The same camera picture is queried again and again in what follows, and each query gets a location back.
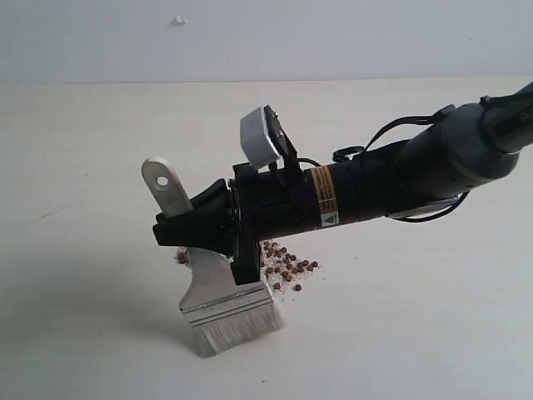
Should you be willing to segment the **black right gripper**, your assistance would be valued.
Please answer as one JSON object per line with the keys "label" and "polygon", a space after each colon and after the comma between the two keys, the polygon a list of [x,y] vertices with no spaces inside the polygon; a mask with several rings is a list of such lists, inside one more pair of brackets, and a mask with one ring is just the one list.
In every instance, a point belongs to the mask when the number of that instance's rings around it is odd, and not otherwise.
{"label": "black right gripper", "polygon": [[259,279],[260,241],[381,218],[391,206],[391,172],[383,162],[351,160],[266,172],[242,163],[233,172],[234,254],[230,191],[222,178],[191,199],[191,211],[156,215],[152,231],[159,246],[233,254],[236,284]]}

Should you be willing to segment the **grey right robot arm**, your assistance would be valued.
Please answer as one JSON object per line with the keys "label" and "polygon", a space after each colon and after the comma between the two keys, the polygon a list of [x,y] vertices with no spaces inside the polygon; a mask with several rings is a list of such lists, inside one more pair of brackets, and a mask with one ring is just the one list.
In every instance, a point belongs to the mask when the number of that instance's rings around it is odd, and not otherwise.
{"label": "grey right robot arm", "polygon": [[532,88],[394,121],[404,124],[423,131],[383,147],[345,147],[331,164],[301,169],[274,110],[258,107],[241,120],[247,161],[234,166],[232,179],[196,195],[185,212],[158,214],[157,243],[230,257],[234,281],[242,285],[260,278],[263,240],[375,218],[443,217],[473,188],[515,168],[532,142]]}

